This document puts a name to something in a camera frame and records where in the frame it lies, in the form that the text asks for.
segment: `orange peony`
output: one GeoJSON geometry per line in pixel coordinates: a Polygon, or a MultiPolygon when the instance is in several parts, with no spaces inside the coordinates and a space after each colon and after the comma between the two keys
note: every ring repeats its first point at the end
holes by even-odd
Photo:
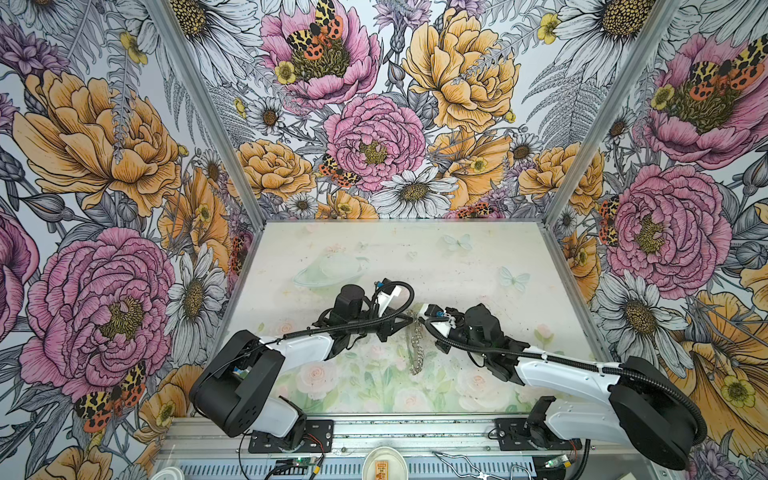
{"type": "MultiPolygon", "coordinates": [[[[266,192],[288,200],[291,195],[308,192],[316,186],[312,164],[280,142],[245,143],[235,155],[257,198],[266,192]]],[[[227,189],[233,197],[237,196],[231,177],[227,189]]]]}
{"type": "Polygon", "coordinates": [[[450,8],[443,16],[443,29],[429,23],[413,32],[402,67],[419,83],[416,93],[431,91],[437,98],[435,124],[485,131],[510,108],[512,90],[518,82],[520,64],[510,53],[480,73],[459,77],[483,54],[500,48],[498,34],[481,30],[480,21],[467,12],[450,8]]]}
{"type": "Polygon", "coordinates": [[[103,453],[98,447],[88,450],[87,455],[79,447],[69,447],[28,480],[109,480],[111,463],[112,454],[103,453]]]}
{"type": "Polygon", "coordinates": [[[693,340],[681,341],[694,369],[672,383],[699,406],[715,442],[752,456],[768,445],[768,324],[732,293],[700,291],[688,310],[693,340]]]}
{"type": "Polygon", "coordinates": [[[149,443],[167,432],[174,418],[186,417],[190,408],[190,390],[202,372],[203,367],[197,365],[183,365],[171,370],[155,394],[141,404],[139,417],[147,425],[134,432],[134,438],[149,443]]]}
{"type": "Polygon", "coordinates": [[[197,255],[203,244],[214,251],[214,260],[229,270],[230,228],[227,210],[219,197],[212,180],[206,178],[203,169],[196,167],[194,176],[184,184],[184,194],[175,192],[168,197],[163,214],[157,220],[161,246],[172,253],[186,251],[197,255]]]}
{"type": "Polygon", "coordinates": [[[334,195],[328,195],[327,205],[318,204],[315,218],[318,220],[344,219],[344,220],[375,220],[379,218],[373,205],[363,197],[354,197],[345,191],[338,191],[334,195]]]}
{"type": "MultiPolygon", "coordinates": [[[[533,159],[536,168],[524,170],[518,179],[521,195],[543,197],[547,192],[556,191],[571,168],[580,142],[568,145],[565,149],[555,147],[545,150],[533,159]]],[[[580,214],[586,215],[595,207],[595,202],[603,194],[603,167],[605,156],[598,151],[592,157],[587,172],[579,180],[576,190],[571,195],[571,205],[580,214]]]]}
{"type": "Polygon", "coordinates": [[[598,258],[598,239],[576,233],[563,240],[563,254],[576,279],[581,295],[587,302],[592,300],[598,289],[600,278],[600,259],[598,258]]]}
{"type": "Polygon", "coordinates": [[[138,213],[149,217],[163,196],[181,186],[178,146],[168,134],[149,99],[134,94],[133,114],[124,139],[123,158],[115,159],[112,98],[103,78],[88,86],[66,72],[31,74],[26,86],[48,111],[48,116],[16,114],[13,138],[27,156],[29,167],[41,177],[44,192],[90,194],[84,209],[93,207],[107,189],[128,195],[138,213]]]}
{"type": "Polygon", "coordinates": [[[440,134],[429,146],[433,161],[451,162],[443,177],[456,177],[458,189],[451,199],[451,210],[471,205],[491,191],[493,184],[504,180],[504,163],[507,161],[508,136],[495,140],[481,135],[476,139],[472,132],[462,128],[450,134],[440,134]]]}

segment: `pink peony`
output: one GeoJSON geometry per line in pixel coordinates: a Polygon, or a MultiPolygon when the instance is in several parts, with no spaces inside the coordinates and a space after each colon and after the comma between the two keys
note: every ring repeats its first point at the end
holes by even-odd
{"type": "Polygon", "coordinates": [[[607,256],[617,275],[629,270],[663,298],[695,293],[728,254],[731,231],[712,177],[691,165],[643,167],[619,196],[617,247],[607,256]]]}
{"type": "Polygon", "coordinates": [[[165,252],[128,228],[54,253],[29,290],[36,336],[22,350],[22,378],[78,399],[118,385],[141,361],[155,373],[170,349],[163,330],[174,280],[165,252]]]}
{"type": "Polygon", "coordinates": [[[722,45],[715,35],[696,34],[683,45],[667,71],[656,79],[657,93],[643,136],[654,151],[663,151],[679,162],[696,162],[708,170],[730,164],[768,134],[768,74],[761,75],[742,91],[715,91],[704,101],[690,96],[690,66],[700,61],[716,65],[735,58],[747,43],[722,45]],[[674,96],[668,85],[674,89],[674,96]]]}
{"type": "Polygon", "coordinates": [[[0,340],[16,324],[24,304],[24,284],[39,261],[33,239],[14,217],[0,211],[0,340]]]}
{"type": "MultiPolygon", "coordinates": [[[[343,50],[340,57],[349,54],[349,64],[339,71],[339,66],[333,73],[321,77],[307,75],[302,78],[296,70],[296,79],[284,85],[285,89],[295,98],[296,105],[286,104],[291,110],[315,110],[327,104],[341,104],[354,97],[356,94],[366,93],[376,83],[379,73],[379,59],[381,47],[376,34],[368,36],[366,27],[360,25],[360,19],[354,8],[349,13],[339,2],[334,2],[336,16],[341,18],[343,33],[339,48],[343,50]]],[[[267,15],[261,21],[262,49],[266,55],[262,55],[264,66],[274,69],[280,62],[295,62],[293,49],[288,45],[286,38],[295,31],[309,30],[310,24],[315,21],[315,7],[304,14],[296,11],[293,17],[280,11],[279,16],[267,15]]],[[[315,60],[317,64],[325,59],[315,60]]]]}
{"type": "Polygon", "coordinates": [[[328,154],[343,170],[361,177],[357,187],[378,191],[383,180],[424,161],[422,122],[410,108],[386,97],[357,97],[325,123],[328,154]]]}

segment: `floral wallpaper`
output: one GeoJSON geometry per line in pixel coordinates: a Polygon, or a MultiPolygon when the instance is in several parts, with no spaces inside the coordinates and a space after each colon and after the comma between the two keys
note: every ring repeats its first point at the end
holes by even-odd
{"type": "Polygon", "coordinates": [[[0,2],[0,462],[146,479],[253,227],[132,2],[0,2]]]}
{"type": "MultiPolygon", "coordinates": [[[[143,1],[129,32],[174,78],[143,1]]],[[[542,217],[654,5],[169,1],[273,219],[542,217]]]]}
{"type": "Polygon", "coordinates": [[[688,478],[768,478],[766,14],[681,2],[686,34],[638,68],[582,178],[596,204],[577,191],[553,226],[614,358],[650,360],[701,408],[688,478]]]}

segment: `scissors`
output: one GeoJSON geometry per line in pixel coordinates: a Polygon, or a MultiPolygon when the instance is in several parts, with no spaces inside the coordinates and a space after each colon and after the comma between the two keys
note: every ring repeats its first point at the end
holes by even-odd
{"type": "MultiPolygon", "coordinates": [[[[445,463],[448,466],[448,468],[450,468],[457,477],[460,477],[460,478],[472,477],[472,478],[479,478],[479,480],[488,480],[489,478],[496,478],[497,480],[508,480],[507,478],[497,477],[496,475],[493,475],[491,473],[483,473],[483,471],[480,468],[475,467],[475,464],[473,464],[469,460],[469,458],[467,458],[466,455],[450,455],[448,453],[443,453],[443,452],[432,452],[432,454],[435,457],[437,457],[437,459],[440,462],[445,463]],[[458,473],[456,471],[456,468],[453,466],[453,464],[445,460],[446,458],[463,458],[469,464],[469,468],[474,470],[476,473],[465,473],[465,474],[458,473]]],[[[515,465],[513,463],[512,468],[519,468],[521,470],[525,470],[525,473],[528,474],[528,480],[533,480],[533,478],[531,477],[531,471],[528,470],[526,467],[515,465]]]]}

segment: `robotic arm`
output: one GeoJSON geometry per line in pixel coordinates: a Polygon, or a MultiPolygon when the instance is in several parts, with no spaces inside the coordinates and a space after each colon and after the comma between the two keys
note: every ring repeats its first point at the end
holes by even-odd
{"type": "MultiPolygon", "coordinates": [[[[235,333],[193,385],[191,402],[230,437],[254,429],[270,434],[282,449],[294,450],[303,437],[306,415],[285,398],[269,397],[277,376],[352,348],[352,334],[361,338],[375,333],[385,342],[414,321],[402,316],[413,298],[410,286],[384,279],[377,287],[369,300],[361,287],[344,286],[334,307],[313,324],[315,329],[282,339],[259,338],[247,330],[235,333]],[[409,301],[397,310],[389,308],[403,288],[409,291],[409,301]]],[[[466,313],[424,305],[418,321],[441,351],[457,348],[480,356],[483,366],[502,381],[548,387],[587,400],[539,399],[521,433],[540,448],[579,438],[631,444],[650,460],[682,470],[691,447],[706,437],[698,408],[643,359],[599,363],[547,353],[505,336],[498,319],[482,304],[466,313]]]]}

